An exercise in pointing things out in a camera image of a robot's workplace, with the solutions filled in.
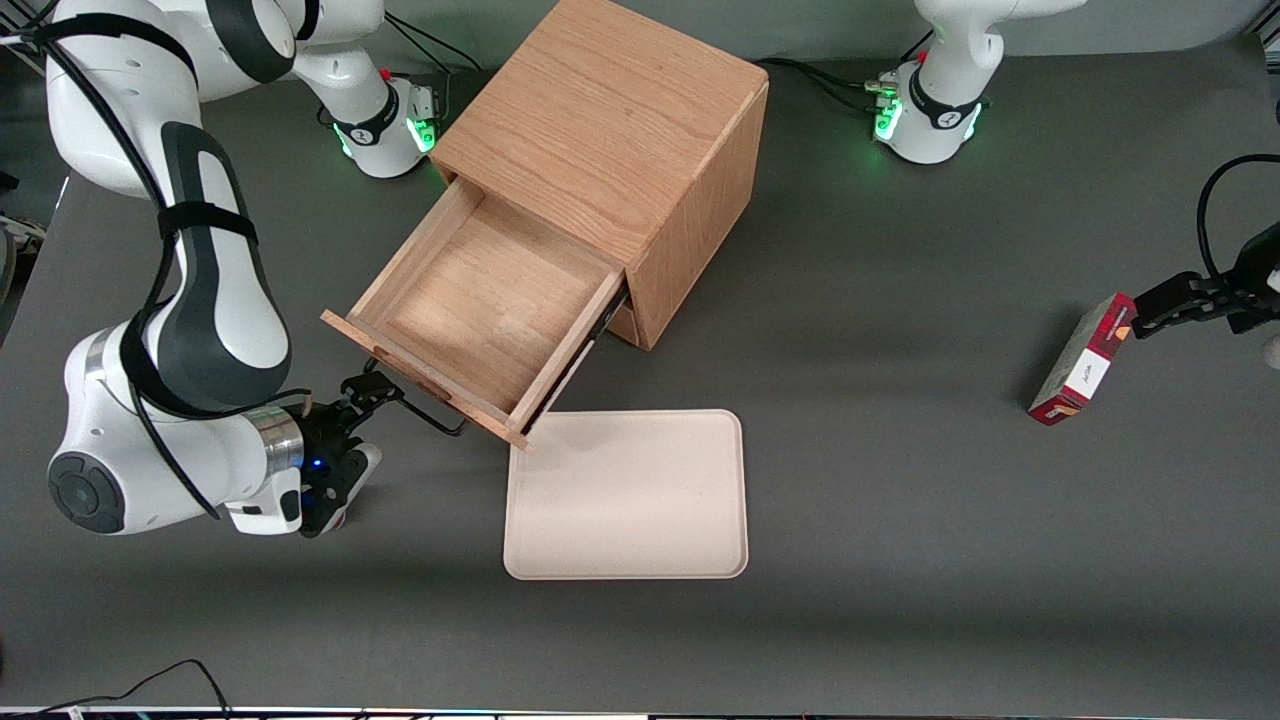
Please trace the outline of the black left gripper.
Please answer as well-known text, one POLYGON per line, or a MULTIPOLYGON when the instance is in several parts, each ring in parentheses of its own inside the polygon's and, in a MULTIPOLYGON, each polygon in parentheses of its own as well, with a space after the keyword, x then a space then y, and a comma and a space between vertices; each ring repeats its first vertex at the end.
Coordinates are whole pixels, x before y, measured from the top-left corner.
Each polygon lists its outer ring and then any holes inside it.
POLYGON ((1134 299, 1133 334, 1147 340, 1156 332, 1193 322, 1225 318, 1234 334, 1276 322, 1279 223, 1261 231, 1239 250, 1234 265, 1225 272, 1208 255, 1213 281, 1207 284, 1194 272, 1181 272, 1134 299))

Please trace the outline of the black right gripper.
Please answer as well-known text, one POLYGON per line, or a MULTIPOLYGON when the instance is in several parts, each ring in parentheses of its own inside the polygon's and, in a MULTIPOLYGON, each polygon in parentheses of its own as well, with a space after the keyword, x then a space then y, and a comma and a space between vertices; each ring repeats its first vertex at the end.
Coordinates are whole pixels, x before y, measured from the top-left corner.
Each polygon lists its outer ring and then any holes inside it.
POLYGON ((356 430, 388 402, 404 397, 403 389, 383 372, 365 372, 340 383, 343 400, 321 404, 305 395, 298 404, 298 429, 303 439, 302 475, 330 475, 361 438, 356 430))

